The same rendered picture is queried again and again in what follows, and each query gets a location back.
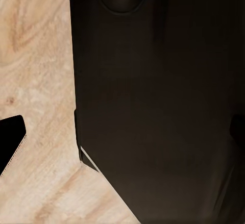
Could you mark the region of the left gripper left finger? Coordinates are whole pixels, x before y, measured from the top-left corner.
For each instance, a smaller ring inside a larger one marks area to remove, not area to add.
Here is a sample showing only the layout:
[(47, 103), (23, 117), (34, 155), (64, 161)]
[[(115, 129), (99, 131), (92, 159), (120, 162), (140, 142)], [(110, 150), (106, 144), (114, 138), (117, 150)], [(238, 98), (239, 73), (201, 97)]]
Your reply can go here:
[(0, 174), (26, 135), (22, 115), (0, 120)]

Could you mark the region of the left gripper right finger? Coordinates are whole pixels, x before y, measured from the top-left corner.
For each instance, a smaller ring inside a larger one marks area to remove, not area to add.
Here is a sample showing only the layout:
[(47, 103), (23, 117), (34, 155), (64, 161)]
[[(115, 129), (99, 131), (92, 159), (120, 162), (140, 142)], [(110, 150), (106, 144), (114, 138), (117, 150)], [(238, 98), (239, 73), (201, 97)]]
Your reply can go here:
[(229, 133), (245, 155), (245, 116), (233, 115)]

